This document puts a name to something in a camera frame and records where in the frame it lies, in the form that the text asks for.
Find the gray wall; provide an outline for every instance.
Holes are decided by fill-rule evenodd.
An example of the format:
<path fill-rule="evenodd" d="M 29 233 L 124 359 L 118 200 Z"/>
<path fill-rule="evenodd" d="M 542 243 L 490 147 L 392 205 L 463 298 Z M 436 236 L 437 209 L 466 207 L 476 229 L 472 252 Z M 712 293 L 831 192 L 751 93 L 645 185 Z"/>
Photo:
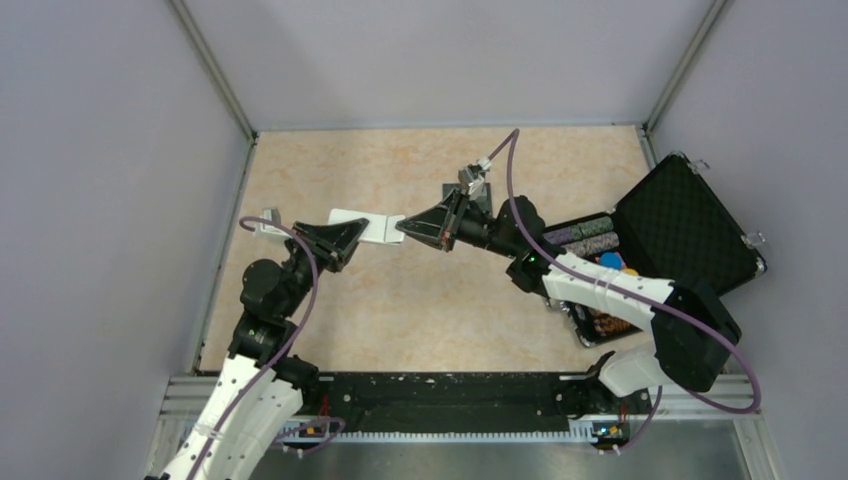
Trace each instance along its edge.
<path fill-rule="evenodd" d="M 163 1 L 2 3 L 3 478 L 141 478 L 245 154 Z"/>
<path fill-rule="evenodd" d="M 189 0 L 259 130 L 643 121 L 709 0 Z"/>
<path fill-rule="evenodd" d="M 844 478 L 848 3 L 735 2 L 660 125 L 707 160 L 771 271 L 731 294 L 789 478 Z"/>

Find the open case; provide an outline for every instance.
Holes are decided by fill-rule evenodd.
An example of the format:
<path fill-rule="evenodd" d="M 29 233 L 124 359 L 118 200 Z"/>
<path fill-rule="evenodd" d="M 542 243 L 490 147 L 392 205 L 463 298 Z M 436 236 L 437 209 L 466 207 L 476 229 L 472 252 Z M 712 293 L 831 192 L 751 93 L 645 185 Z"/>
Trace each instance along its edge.
<path fill-rule="evenodd" d="M 545 238 L 625 273 L 672 280 L 694 273 L 719 295 L 766 271 L 765 260 L 699 166 L 679 152 L 663 159 L 609 211 L 552 225 Z M 559 308 L 587 347 L 639 331 L 583 305 L 563 302 Z"/>

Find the stack of poker chips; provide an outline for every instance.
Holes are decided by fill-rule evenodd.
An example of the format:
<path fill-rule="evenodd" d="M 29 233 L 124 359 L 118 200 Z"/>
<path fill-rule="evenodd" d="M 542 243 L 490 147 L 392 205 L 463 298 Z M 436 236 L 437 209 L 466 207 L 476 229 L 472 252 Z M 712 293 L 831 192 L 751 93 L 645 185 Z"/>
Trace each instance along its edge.
<path fill-rule="evenodd" d="M 577 256 L 588 257 L 620 245 L 618 234 L 612 230 L 612 219 L 601 217 L 548 232 L 545 240 L 554 245 L 564 245 L 566 250 Z"/>

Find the metal frame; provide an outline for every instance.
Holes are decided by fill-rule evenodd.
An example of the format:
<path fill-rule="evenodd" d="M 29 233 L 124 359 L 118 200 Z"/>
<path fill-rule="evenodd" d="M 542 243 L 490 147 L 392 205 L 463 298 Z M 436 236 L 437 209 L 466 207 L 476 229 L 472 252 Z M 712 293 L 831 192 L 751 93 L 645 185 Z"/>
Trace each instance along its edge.
<path fill-rule="evenodd" d="M 184 0 L 166 0 L 166 3 L 171 8 L 175 19 L 186 35 L 187 42 L 197 55 L 198 61 L 207 73 L 210 83 L 212 83 L 229 114 L 238 124 L 239 129 L 245 137 L 251 140 L 238 194 L 233 198 L 232 202 L 230 218 L 234 219 L 238 214 L 238 208 L 244 195 L 247 175 L 256 151 L 258 132 L 253 129 L 237 96 L 233 92 L 224 72 L 215 59 L 211 48 L 194 21 Z M 650 115 L 643 123 L 637 126 L 639 142 L 649 168 L 655 167 L 659 158 L 653 143 L 653 132 L 664 118 L 677 92 L 686 81 L 688 73 L 697 63 L 701 51 L 732 3 L 732 0 L 713 0 L 704 19 L 663 88 L 656 104 L 652 108 Z M 222 239 L 221 256 L 216 268 L 221 268 L 224 264 L 231 238 L 232 227 L 230 227 L 227 235 Z M 196 348 L 192 350 L 192 361 L 187 362 L 191 366 L 190 371 L 194 370 L 196 366 L 195 362 L 199 358 L 198 354 L 202 348 L 202 342 L 208 328 L 208 317 L 214 307 L 218 288 L 219 282 L 216 282 L 207 299 L 203 322 L 198 329 L 199 335 L 197 344 L 195 345 Z M 171 379 L 165 393 L 155 437 L 148 455 L 148 471 L 157 471 L 164 467 L 173 451 L 177 448 L 180 436 L 186 427 L 186 422 L 191 422 L 192 418 L 199 413 L 200 409 L 206 403 L 206 399 L 214 386 L 215 380 L 213 377 L 192 376 L 177 376 Z M 656 394 L 655 390 L 651 391 L 651 393 L 653 395 Z M 751 400 L 750 385 L 742 375 L 720 376 L 710 394 L 731 406 L 747 405 Z M 686 422 L 705 420 L 733 421 L 750 477 L 754 480 L 779 480 L 785 478 L 782 474 L 777 450 L 760 412 L 745 416 L 730 415 L 700 403 L 679 387 L 667 387 L 664 391 L 663 398 L 661 408 L 655 417 L 656 420 Z M 644 418 L 644 416 L 636 415 L 633 417 L 637 420 L 640 417 Z M 591 421 L 614 420 L 612 416 L 605 415 L 592 415 L 585 417 L 585 419 Z"/>

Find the gray floor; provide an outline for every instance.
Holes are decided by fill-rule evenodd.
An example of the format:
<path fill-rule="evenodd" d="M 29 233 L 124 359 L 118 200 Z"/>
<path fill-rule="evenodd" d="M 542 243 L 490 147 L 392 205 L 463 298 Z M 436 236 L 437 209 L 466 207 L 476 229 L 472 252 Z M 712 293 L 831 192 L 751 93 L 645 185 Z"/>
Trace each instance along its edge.
<path fill-rule="evenodd" d="M 269 452 L 251 480 L 748 479 L 731 422 L 657 422 L 619 458 L 552 444 L 339 444 L 303 460 Z"/>

